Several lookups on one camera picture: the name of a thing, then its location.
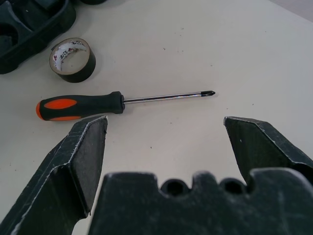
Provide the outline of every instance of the plastic compartment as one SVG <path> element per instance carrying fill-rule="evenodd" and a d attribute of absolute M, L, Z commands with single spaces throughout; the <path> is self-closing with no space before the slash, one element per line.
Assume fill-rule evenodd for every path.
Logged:
<path fill-rule="evenodd" d="M 99 4 L 105 0 L 84 0 Z M 70 0 L 0 0 L 0 74 L 15 70 L 74 24 Z"/>

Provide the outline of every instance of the table surface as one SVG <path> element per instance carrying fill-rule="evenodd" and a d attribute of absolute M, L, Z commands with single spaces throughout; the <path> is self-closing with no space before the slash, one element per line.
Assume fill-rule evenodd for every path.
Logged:
<path fill-rule="evenodd" d="M 199 170 L 242 179 L 225 116 L 268 121 L 313 156 L 313 24 L 266 0 L 109 0 L 76 6 L 74 26 L 16 71 L 0 75 L 0 220 L 74 121 L 45 122 L 36 104 L 65 94 L 126 98 L 214 90 L 217 95 L 129 105 L 109 115 L 103 174 L 154 172 L 158 183 Z M 50 48 L 81 37 L 93 75 L 55 75 Z M 90 218 L 74 235 L 86 234 Z"/>

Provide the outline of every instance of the circular hole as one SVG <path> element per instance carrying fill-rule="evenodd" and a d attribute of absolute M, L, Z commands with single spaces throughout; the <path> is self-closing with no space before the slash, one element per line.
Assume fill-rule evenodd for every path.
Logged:
<path fill-rule="evenodd" d="M 80 71 L 88 62 L 90 48 L 82 39 L 69 38 L 60 42 L 50 55 L 50 66 L 57 74 Z"/>
<path fill-rule="evenodd" d="M 242 194 L 243 189 L 240 184 L 234 181 L 225 182 L 224 188 L 227 192 L 233 193 L 233 194 Z"/>
<path fill-rule="evenodd" d="M 183 193 L 184 187 L 180 182 L 171 182 L 167 185 L 167 192 L 176 197 Z"/>
<path fill-rule="evenodd" d="M 172 179 L 166 181 L 162 185 L 161 191 L 170 196 L 177 197 L 187 194 L 190 191 L 190 189 L 188 188 L 184 181 Z"/>
<path fill-rule="evenodd" d="M 0 55 L 18 43 L 17 30 L 6 23 L 0 23 Z"/>

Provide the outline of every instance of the screwdriver tip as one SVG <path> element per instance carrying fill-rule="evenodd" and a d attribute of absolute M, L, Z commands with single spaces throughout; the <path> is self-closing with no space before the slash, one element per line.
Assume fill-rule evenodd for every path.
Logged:
<path fill-rule="evenodd" d="M 212 96 L 214 95 L 215 92 L 214 91 L 205 91 L 205 92 L 201 92 L 201 97 L 204 97 L 204 96 Z"/>

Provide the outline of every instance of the screwdriver shaft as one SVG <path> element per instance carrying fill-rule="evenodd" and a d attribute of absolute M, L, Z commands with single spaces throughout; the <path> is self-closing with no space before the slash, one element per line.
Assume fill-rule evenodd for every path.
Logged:
<path fill-rule="evenodd" d="M 152 97 L 125 99 L 124 104 L 142 103 L 142 102 L 149 102 L 149 101 L 169 100 L 169 99 L 183 99 L 183 98 L 191 98 L 191 97 L 204 97 L 204 96 L 211 96 L 214 94 L 215 94 L 214 91 L 206 91 L 206 92 L 194 92 L 194 93 L 183 93 L 183 94 L 159 95 L 159 96 L 152 96 Z"/>

